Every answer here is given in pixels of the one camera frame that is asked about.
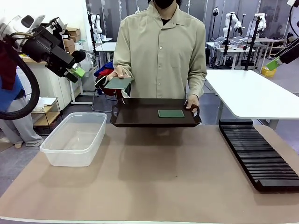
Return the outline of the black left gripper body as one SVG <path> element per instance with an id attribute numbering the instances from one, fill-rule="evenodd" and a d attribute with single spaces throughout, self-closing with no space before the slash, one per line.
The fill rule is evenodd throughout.
<path id="1" fill-rule="evenodd" d="M 59 46 L 60 43 L 53 34 L 39 26 L 34 36 L 25 41 L 22 53 L 37 63 L 45 61 L 46 68 L 62 77 L 62 70 L 70 70 L 75 64 L 75 59 Z"/>

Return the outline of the person's left hand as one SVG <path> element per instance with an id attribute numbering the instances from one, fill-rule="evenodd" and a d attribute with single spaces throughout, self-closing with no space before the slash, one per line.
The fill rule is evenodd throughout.
<path id="1" fill-rule="evenodd" d="M 199 107 L 198 96 L 194 94 L 190 95 L 187 99 L 186 109 L 196 112 L 198 107 Z"/>

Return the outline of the person's right hand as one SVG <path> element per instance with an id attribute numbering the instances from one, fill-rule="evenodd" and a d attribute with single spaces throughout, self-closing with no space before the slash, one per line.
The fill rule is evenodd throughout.
<path id="1" fill-rule="evenodd" d="M 131 78 L 131 79 L 133 79 L 131 67 L 130 66 L 121 66 L 121 65 L 116 66 L 115 69 L 113 70 L 113 72 L 111 72 L 107 76 L 107 80 L 110 81 L 113 78 L 120 78 L 120 79 Z"/>

